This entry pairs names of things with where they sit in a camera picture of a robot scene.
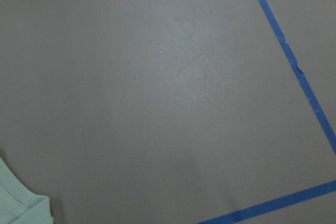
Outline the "olive green long-sleeve shirt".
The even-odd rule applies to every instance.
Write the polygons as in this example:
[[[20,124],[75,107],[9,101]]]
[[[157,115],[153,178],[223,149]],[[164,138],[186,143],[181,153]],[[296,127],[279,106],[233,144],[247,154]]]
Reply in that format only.
[[[1,161],[1,223],[54,223],[50,199],[27,189]]]

